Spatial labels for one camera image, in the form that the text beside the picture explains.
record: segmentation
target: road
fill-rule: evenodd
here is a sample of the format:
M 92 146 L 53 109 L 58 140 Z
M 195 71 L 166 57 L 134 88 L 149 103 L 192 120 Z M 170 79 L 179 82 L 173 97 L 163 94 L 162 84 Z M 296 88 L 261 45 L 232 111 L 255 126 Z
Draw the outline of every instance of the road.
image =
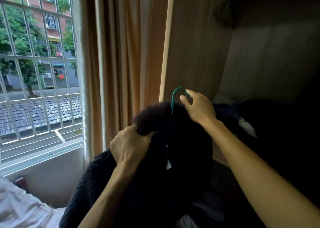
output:
M 58 95 L 64 95 L 64 94 L 68 94 L 68 89 L 67 88 L 60 88 L 57 89 L 58 91 Z M 39 90 L 35 90 L 33 91 L 35 95 L 40 96 L 40 91 Z M 79 93 L 80 92 L 80 88 L 79 87 L 70 87 L 70 93 Z M 46 89 L 46 90 L 42 90 L 42 93 L 44 95 L 44 97 L 49 97 L 49 96 L 55 96 L 55 90 L 54 89 Z M 23 93 L 22 91 L 20 92 L 8 92 L 8 96 L 9 96 L 9 100 L 13 101 L 13 100 L 20 100 L 20 99 L 24 99 Z M 5 102 L 5 95 L 4 94 L 0 94 L 0 102 Z

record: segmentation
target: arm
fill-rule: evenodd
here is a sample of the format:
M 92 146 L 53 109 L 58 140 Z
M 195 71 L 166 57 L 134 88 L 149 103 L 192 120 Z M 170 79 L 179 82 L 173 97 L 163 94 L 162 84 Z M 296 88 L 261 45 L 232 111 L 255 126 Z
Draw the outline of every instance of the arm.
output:
M 138 135 L 133 125 L 120 131 L 110 142 L 110 150 L 117 166 L 78 228 L 112 227 L 121 197 L 146 155 L 152 135 L 153 133 L 148 136 Z
M 193 98 L 192 105 L 186 97 L 180 99 L 191 119 L 202 125 L 221 149 L 266 227 L 320 227 L 320 210 L 218 121 L 205 96 L 187 93 Z

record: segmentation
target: bed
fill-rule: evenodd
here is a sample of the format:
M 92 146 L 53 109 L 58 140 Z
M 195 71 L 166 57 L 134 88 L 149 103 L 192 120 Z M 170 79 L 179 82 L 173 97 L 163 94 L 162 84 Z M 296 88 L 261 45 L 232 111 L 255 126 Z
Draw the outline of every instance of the bed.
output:
M 51 208 L 0 177 L 0 228 L 57 228 L 64 210 Z

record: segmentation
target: brown curtain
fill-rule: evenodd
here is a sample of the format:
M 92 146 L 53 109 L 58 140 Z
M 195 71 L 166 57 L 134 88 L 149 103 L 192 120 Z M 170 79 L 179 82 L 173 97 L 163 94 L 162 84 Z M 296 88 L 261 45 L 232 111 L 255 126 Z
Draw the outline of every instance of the brown curtain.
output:
M 141 46 L 148 44 L 141 43 L 140 0 L 73 3 L 84 149 L 90 161 L 146 105 L 149 72 L 141 64 Z

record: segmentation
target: black fur coat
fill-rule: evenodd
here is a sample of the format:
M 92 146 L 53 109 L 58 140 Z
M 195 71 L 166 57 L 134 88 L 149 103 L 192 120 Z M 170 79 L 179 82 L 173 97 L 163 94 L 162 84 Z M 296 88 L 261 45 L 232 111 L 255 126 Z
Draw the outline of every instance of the black fur coat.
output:
M 135 117 L 138 133 L 158 131 L 117 209 L 114 227 L 173 227 L 210 184 L 212 139 L 183 105 L 148 106 Z M 172 166 L 166 169 L 167 162 Z M 98 199 L 116 166 L 110 149 L 95 157 L 60 221 L 76 228 Z

